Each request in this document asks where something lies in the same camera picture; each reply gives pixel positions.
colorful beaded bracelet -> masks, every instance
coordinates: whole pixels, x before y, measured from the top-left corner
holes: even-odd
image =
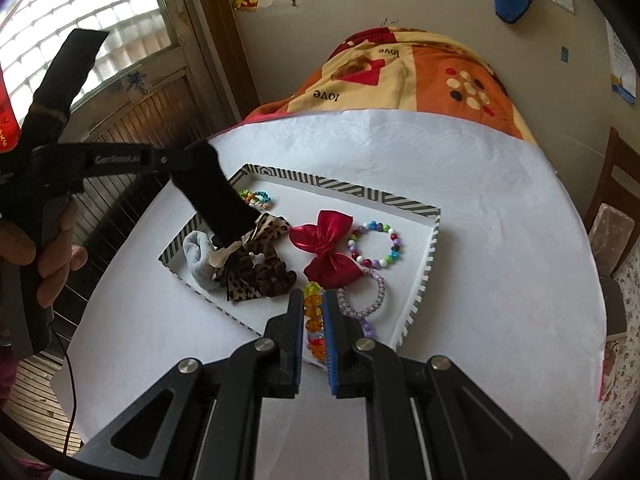
[[[249,205],[258,209],[264,209],[265,211],[271,209],[271,197],[265,191],[251,192],[248,189],[241,189],[238,191],[238,195]]]
[[[360,254],[360,251],[358,250],[357,241],[358,241],[358,238],[360,238],[367,231],[379,231],[379,232],[385,232],[389,234],[389,237],[391,238],[391,243],[393,245],[391,246],[391,252],[387,256],[385,256],[384,258],[381,258],[380,260],[369,260],[368,258],[365,258],[364,256],[362,256],[362,254]],[[392,264],[394,261],[396,261],[400,257],[401,241],[400,241],[400,238],[398,238],[398,234],[396,233],[396,230],[393,229],[391,226],[387,224],[383,225],[379,222],[376,222],[375,220],[372,220],[368,224],[363,224],[351,232],[351,237],[347,241],[347,247],[351,252],[351,257],[354,260],[356,260],[359,264],[361,264],[364,267],[373,267],[374,269],[380,269],[388,266],[389,264]]]
[[[362,269],[362,273],[365,276],[369,276],[376,280],[378,284],[378,294],[376,296],[376,301],[374,301],[371,305],[369,305],[364,310],[354,310],[353,307],[347,301],[347,297],[344,293],[343,288],[339,288],[337,290],[338,296],[338,305],[340,306],[340,312],[343,316],[351,317],[352,319],[357,319],[360,322],[362,327],[362,331],[364,332],[364,337],[376,337],[376,329],[372,323],[367,321],[365,318],[370,316],[375,311],[377,311],[380,306],[382,306],[382,302],[385,299],[385,280],[380,276],[375,270],[371,269]]]
[[[313,357],[322,364],[326,363],[324,346],[324,324],[322,323],[322,295],[324,290],[316,282],[309,282],[302,289],[305,297],[305,322],[307,348]]]

striped tray border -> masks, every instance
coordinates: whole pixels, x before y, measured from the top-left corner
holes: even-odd
[[[429,253],[427,255],[427,263],[425,264],[422,272],[422,281],[418,286],[418,291],[414,297],[409,313],[404,321],[404,326],[402,327],[401,333],[399,335],[399,341],[397,345],[394,346],[397,347],[398,345],[401,345],[408,333],[409,327],[414,322],[414,315],[418,312],[418,307],[420,307],[424,291],[426,290],[427,282],[429,281],[431,266],[433,265],[433,255],[436,250],[438,234],[440,233],[440,209],[432,205],[427,205],[423,204],[422,202],[410,200],[408,198],[405,198],[404,196],[394,195],[392,193],[372,189],[366,186],[358,186],[356,184],[343,182],[341,180],[334,180],[325,176],[317,176],[310,173],[301,173],[300,171],[283,170],[282,168],[272,168],[271,166],[258,166],[257,164],[245,164],[242,168],[234,173],[234,175],[229,179],[229,183],[232,186],[235,186],[238,182],[240,182],[240,180],[252,173],[273,176],[284,180],[292,180],[294,182],[300,182],[302,184],[309,184],[310,186],[318,186],[324,189],[330,189],[332,191],[360,197],[365,200],[371,200],[372,202],[380,202],[388,206],[397,207],[398,209],[403,209],[405,211],[426,218],[433,218],[433,235],[431,236]],[[182,243],[184,242],[184,238],[186,237],[186,235],[191,231],[196,230],[197,227],[202,224],[202,222],[202,216],[200,215],[200,213],[196,213],[191,218],[191,220],[189,220],[185,224],[182,230],[177,234],[177,236],[171,241],[171,243],[166,247],[164,252],[158,258],[163,265],[168,266],[171,258],[173,258],[178,251],[182,250]],[[248,328],[254,333],[257,333],[255,330],[245,325],[245,323],[231,316],[231,314],[226,312],[224,309],[219,308],[212,301],[209,301],[209,303],[213,304],[215,307],[227,314],[242,326]]]

gray scrunchie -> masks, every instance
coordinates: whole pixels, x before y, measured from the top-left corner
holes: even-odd
[[[184,238],[182,244],[187,267],[193,279],[205,290],[212,290],[218,284],[213,280],[214,268],[209,264],[209,257],[215,251],[211,238],[202,231],[192,231]]]

orange beaded bracelet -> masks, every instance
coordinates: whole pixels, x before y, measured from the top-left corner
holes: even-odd
[[[316,282],[309,282],[303,289],[305,297],[305,322],[307,347],[322,364],[326,363],[324,346],[324,324],[322,323],[322,295],[324,290]]]

white backdrop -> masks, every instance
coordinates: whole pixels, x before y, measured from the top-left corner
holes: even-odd
[[[480,124],[397,110],[249,124],[211,142],[227,175],[252,162],[441,207],[431,279],[399,352],[451,357],[580,477],[598,411],[604,301],[582,221],[539,149]],[[158,261],[192,215],[167,185],[88,303],[70,345],[83,439],[181,358],[224,358],[253,338]],[[296,400],[265,406],[256,478],[368,478],[364,404],[332,399],[310,368]],[[70,412],[66,367],[52,386]]]

